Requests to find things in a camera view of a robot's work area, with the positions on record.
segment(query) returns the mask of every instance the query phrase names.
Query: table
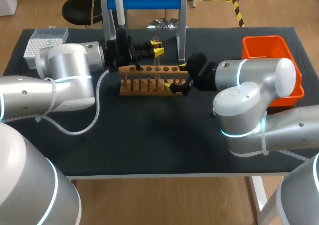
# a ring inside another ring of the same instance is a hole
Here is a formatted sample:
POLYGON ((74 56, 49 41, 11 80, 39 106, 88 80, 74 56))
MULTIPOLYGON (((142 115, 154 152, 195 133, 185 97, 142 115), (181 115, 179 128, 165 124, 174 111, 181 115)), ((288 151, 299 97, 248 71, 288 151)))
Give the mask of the table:
MULTIPOLYGON (((23 59, 27 29, 12 53, 4 75, 37 77, 23 59)), ((162 65, 178 65, 176 31, 171 29, 130 29, 135 42, 159 36, 164 43, 162 65)), ((188 28, 185 54, 203 52, 211 61, 240 59, 242 38, 253 35, 282 36, 303 75, 305 97, 295 106, 319 104, 319 80, 293 28, 188 28)), ((69 29, 67 42, 103 42, 101 29, 69 29)), ((142 64, 152 64, 144 60, 142 64)), ((96 84, 100 75, 92 75, 96 84)), ((192 89, 187 97, 120 97, 120 78, 112 73, 101 84, 101 113, 86 134, 67 136, 46 121, 33 119, 11 122, 66 176, 71 178, 253 176, 285 174, 302 161, 270 152, 239 158, 229 153, 216 118, 210 116, 216 92, 192 89)), ((95 107, 50 116, 71 131, 85 128, 93 119, 95 107)), ((319 149, 294 151, 312 157, 319 149)))

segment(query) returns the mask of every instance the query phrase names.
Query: white box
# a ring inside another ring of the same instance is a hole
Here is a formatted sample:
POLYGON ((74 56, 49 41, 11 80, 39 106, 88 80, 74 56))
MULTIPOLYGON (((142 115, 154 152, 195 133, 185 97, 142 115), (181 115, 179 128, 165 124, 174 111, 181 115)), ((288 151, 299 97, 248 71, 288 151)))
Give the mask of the white box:
POLYGON ((69 36, 67 28, 38 28, 28 41, 24 58, 30 69, 36 69, 35 52, 41 48, 54 47, 65 43, 69 36))
POLYGON ((0 16, 13 15, 17 3, 17 0, 0 0, 0 16))

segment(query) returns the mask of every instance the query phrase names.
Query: wooden floor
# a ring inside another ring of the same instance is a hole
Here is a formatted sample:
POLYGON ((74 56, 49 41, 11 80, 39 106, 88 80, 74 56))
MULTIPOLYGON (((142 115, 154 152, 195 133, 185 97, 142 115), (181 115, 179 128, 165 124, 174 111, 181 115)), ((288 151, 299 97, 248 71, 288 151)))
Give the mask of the wooden floor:
MULTIPOLYGON (((66 22, 66 0, 18 0, 14 16, 0 17, 0 73, 25 28, 76 27, 66 22)), ((319 1, 247 0, 239 2, 246 27, 293 26, 319 73, 319 1)), ((163 11, 129 12, 129 27, 144 28, 163 11)), ((233 5, 199 1, 188 5, 189 27, 238 27, 233 5)), ((265 177, 269 197, 280 177, 265 177)), ((79 180, 81 225, 252 225, 256 214, 245 178, 79 180)))

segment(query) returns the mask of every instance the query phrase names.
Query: wooden test tube rack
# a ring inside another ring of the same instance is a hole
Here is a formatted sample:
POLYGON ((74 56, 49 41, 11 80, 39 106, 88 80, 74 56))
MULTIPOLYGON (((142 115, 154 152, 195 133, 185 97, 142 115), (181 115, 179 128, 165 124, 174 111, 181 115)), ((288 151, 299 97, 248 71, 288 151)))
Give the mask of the wooden test tube rack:
POLYGON ((121 80, 121 96, 180 96, 182 93, 172 94, 165 83, 183 84, 187 71, 181 71, 178 66, 141 66, 136 70, 134 66, 119 68, 119 74, 124 78, 121 80), (176 79, 151 79, 155 76, 176 76, 176 79), (128 79, 128 76, 149 76, 147 79, 128 79))

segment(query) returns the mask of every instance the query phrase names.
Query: orange plastic container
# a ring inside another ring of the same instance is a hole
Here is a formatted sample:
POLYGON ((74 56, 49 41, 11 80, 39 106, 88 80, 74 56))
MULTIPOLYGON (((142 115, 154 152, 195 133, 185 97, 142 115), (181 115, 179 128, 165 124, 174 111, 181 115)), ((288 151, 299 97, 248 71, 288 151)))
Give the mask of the orange plastic container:
POLYGON ((302 87, 302 75, 291 55, 285 40, 278 35, 273 36, 252 36, 243 38, 243 59, 257 58, 289 58, 295 65, 296 85, 290 96, 274 100, 271 107, 289 107, 297 100, 304 97, 305 92, 302 87))

